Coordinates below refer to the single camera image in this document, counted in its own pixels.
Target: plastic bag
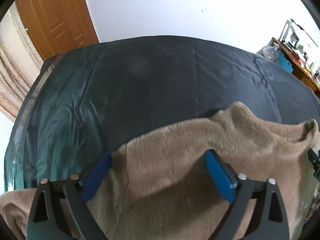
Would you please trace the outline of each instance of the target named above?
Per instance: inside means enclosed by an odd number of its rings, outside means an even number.
[[[264,57],[274,63],[279,64],[280,47],[274,43],[273,46],[265,46],[262,49]]]

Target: curtain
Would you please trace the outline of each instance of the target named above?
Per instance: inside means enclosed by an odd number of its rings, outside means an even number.
[[[13,3],[0,22],[0,111],[11,121],[15,121],[42,64]]]

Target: black mount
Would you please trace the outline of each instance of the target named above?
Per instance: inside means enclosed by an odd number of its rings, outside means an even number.
[[[229,164],[223,169],[233,182],[237,182],[236,201],[230,205],[224,218],[209,240],[232,240],[246,212],[250,199],[257,199],[255,209],[244,240],[289,240],[289,226],[281,193],[275,181],[239,179]],[[82,183],[79,179],[47,181],[39,184],[32,203],[27,240],[75,240],[60,206],[66,199],[69,211],[80,236],[84,240],[108,240],[103,234],[86,204],[81,201]],[[0,216],[0,233],[4,240],[17,240]]]
[[[313,176],[320,182],[320,159],[312,149],[308,150],[308,159],[315,170]]]

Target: blue gripper pad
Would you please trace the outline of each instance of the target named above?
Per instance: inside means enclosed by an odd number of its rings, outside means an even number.
[[[233,204],[236,200],[235,188],[237,185],[231,182],[223,167],[210,151],[205,152],[205,161],[208,172],[218,188],[221,197],[229,201],[230,204]]]
[[[107,152],[84,183],[81,200],[87,203],[92,200],[104,177],[108,174],[112,163],[112,152]]]

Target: wooden desk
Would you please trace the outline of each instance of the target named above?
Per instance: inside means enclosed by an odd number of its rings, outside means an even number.
[[[294,75],[297,79],[301,80],[308,87],[310,87],[312,91],[316,94],[316,96],[320,98],[320,86],[316,80],[316,77],[313,74],[311,74],[306,68],[301,67],[300,63],[294,58],[294,56],[290,53],[286,46],[284,46],[276,38],[272,38],[272,44],[274,42],[279,45],[280,49],[285,54],[287,60],[289,60],[292,64],[292,75]]]

